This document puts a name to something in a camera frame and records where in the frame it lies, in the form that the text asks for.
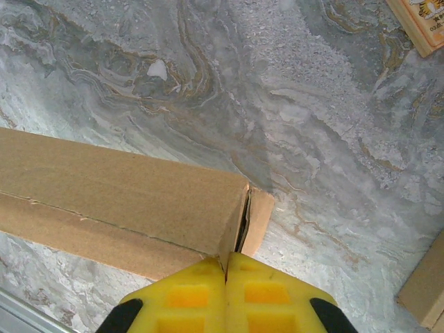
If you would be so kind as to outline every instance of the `marble surface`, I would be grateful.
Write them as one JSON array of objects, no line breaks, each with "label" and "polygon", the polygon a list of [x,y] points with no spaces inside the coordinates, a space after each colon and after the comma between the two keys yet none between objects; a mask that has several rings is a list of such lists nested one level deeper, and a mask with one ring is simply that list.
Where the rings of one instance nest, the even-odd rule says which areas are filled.
[{"label": "marble surface", "polygon": [[[244,174],[277,199],[257,259],[359,332],[425,332],[394,296],[444,226],[444,51],[384,0],[0,0],[0,78],[0,126]],[[149,283],[6,234],[0,258],[79,332]]]}]

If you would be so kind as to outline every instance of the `black grip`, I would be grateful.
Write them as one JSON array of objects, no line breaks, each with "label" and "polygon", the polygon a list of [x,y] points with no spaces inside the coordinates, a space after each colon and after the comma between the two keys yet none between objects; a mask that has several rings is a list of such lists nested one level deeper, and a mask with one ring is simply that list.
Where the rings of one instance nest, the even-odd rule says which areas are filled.
[{"label": "black grip", "polygon": [[310,304],[327,333],[358,333],[342,310],[336,305],[320,298],[312,298]]},{"label": "black grip", "polygon": [[126,333],[143,306],[142,300],[137,298],[117,305],[108,314],[96,333]]}]

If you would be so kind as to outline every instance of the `yellow tool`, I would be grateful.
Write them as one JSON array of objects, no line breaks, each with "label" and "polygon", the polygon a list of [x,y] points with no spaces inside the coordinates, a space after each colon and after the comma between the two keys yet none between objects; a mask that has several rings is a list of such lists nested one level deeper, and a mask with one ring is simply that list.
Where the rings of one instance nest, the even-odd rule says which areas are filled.
[{"label": "yellow tool", "polygon": [[127,295],[96,333],[357,333],[333,297],[241,253]]}]

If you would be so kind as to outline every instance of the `yellow plastic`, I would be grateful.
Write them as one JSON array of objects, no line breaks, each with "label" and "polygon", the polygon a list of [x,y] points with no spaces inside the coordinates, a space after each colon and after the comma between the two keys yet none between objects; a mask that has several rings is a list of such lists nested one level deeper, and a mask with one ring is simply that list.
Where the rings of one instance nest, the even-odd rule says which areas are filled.
[{"label": "yellow plastic", "polygon": [[203,261],[126,296],[144,306],[128,333],[327,333],[311,298],[333,297],[240,253],[225,275]]}]

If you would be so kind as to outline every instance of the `gray marble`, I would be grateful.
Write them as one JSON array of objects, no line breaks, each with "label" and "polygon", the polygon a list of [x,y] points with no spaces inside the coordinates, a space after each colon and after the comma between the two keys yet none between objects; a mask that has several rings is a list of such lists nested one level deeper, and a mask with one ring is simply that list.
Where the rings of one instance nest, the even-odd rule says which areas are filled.
[{"label": "gray marble", "polygon": [[[384,0],[0,0],[0,126],[242,173],[257,259],[425,332],[394,297],[444,227],[443,56]],[[149,283],[0,237],[1,286],[79,332]]]}]

